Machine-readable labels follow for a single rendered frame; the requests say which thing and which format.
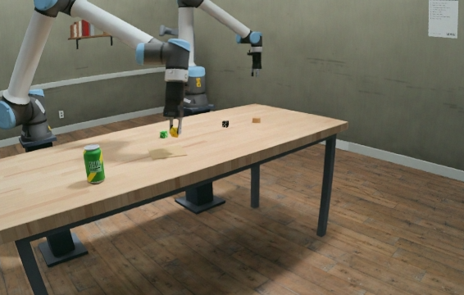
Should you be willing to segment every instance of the table frame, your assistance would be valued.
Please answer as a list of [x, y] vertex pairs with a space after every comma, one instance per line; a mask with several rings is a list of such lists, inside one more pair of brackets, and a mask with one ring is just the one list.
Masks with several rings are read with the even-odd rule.
[[183, 188], [178, 188], [173, 191], [170, 191], [168, 193], [163, 193], [161, 195], [158, 195], [156, 197], [151, 197], [146, 200], [142, 200], [141, 202], [136, 202], [134, 204], [128, 205], [128, 206], [123, 206], [119, 209], [115, 209], [106, 213], [102, 213], [97, 216], [92, 216], [89, 218], [86, 218], [84, 220], [76, 221], [74, 223], [71, 223], [69, 225], [64, 225], [56, 229], [51, 229], [48, 231], [45, 231], [40, 234], [35, 234], [27, 238], [23, 238], [20, 240], [16, 241], [16, 247], [17, 251], [19, 252], [20, 260], [22, 261], [22, 265], [25, 268], [25, 273], [26, 276], [28, 277], [28, 280], [30, 282], [30, 285], [32, 287], [32, 290], [35, 295], [48, 295], [48, 291], [46, 289], [46, 286], [44, 285], [43, 277], [41, 273], [39, 272], [39, 267], [37, 266], [37, 261], [35, 259], [34, 252], [32, 251], [32, 247], [30, 242], [34, 241], [39, 238], [44, 238], [48, 235], [52, 234], [58, 234], [64, 230], [69, 230], [73, 229], [74, 227], [81, 226], [88, 224], [90, 222], [94, 222], [96, 220], [100, 220], [102, 218], [112, 216], [124, 211], [128, 211], [130, 209], [134, 209], [136, 207], [141, 207], [142, 205], [149, 204], [151, 202], [155, 202], [157, 200], [161, 200], [165, 197], [170, 197], [173, 196], [177, 193], [182, 193], [183, 191], [186, 191], [187, 189], [194, 189], [199, 186], [202, 186], [204, 184], [211, 184], [212, 182], [225, 178], [230, 175], [234, 175], [236, 173], [239, 173], [241, 171], [244, 171], [246, 169], [251, 169], [251, 207], [252, 208], [258, 208], [259, 207], [259, 190], [260, 190], [260, 185], [259, 185], [259, 179], [260, 179], [260, 165], [267, 163], [268, 161], [275, 160], [280, 157], [287, 156], [291, 153], [303, 150], [305, 148], [309, 148], [313, 145], [316, 145], [318, 143], [321, 143], [323, 141], [326, 141], [325, 145], [325, 162], [323, 166], [323, 182], [322, 182], [322, 188], [321, 188], [321, 203], [320, 203], [320, 214], [318, 218], [318, 226], [317, 226], [317, 231], [316, 234], [320, 237], [325, 236], [326, 230], [327, 230], [327, 221], [329, 219], [329, 207], [330, 207], [330, 194], [332, 191], [332, 179], [334, 176], [334, 157], [335, 157], [335, 149], [336, 149], [336, 134], [329, 136], [327, 138], [323, 138], [320, 140], [316, 140], [313, 143], [306, 144], [301, 147], [297, 147], [291, 151], [288, 152], [283, 152], [279, 155], [267, 158], [263, 161], [259, 161], [256, 163], [252, 163], [250, 165], [238, 168], [236, 170], [232, 170], [231, 172], [224, 173], [222, 175], [215, 176], [211, 179], [204, 180], [202, 182], [196, 183], [196, 184], [191, 184], [188, 186], [185, 186]]

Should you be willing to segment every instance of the red book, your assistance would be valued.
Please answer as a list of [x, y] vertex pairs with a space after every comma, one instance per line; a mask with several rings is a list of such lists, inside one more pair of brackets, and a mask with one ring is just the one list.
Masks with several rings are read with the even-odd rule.
[[86, 20], [81, 22], [83, 22], [83, 36], [90, 36], [90, 24]]

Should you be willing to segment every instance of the wooden tabletop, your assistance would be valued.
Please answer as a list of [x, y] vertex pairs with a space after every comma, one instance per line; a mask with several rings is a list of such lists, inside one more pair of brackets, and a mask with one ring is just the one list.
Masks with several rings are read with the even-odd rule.
[[[252, 123], [260, 117], [260, 124]], [[229, 121], [223, 128], [221, 122]], [[348, 123], [248, 105], [183, 120], [178, 138], [162, 122], [0, 160], [0, 244], [106, 213], [273, 157], [348, 128]], [[106, 179], [86, 181], [83, 149], [101, 146]], [[149, 148], [180, 145], [188, 156], [152, 160]]]

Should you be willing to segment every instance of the can lid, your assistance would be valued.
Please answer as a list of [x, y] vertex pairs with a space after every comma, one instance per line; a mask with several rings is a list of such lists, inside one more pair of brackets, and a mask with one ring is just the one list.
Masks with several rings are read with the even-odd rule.
[[89, 144], [86, 147], [84, 147], [84, 150], [88, 151], [88, 152], [91, 152], [91, 151], [95, 151], [98, 148], [99, 148], [98, 144]]

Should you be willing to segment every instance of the green soda can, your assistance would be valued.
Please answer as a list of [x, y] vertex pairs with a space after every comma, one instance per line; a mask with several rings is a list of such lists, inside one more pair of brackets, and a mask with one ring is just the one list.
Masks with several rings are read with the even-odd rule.
[[91, 184], [100, 184], [104, 180], [104, 164], [101, 148], [98, 144], [89, 144], [84, 147], [83, 155], [88, 182]]

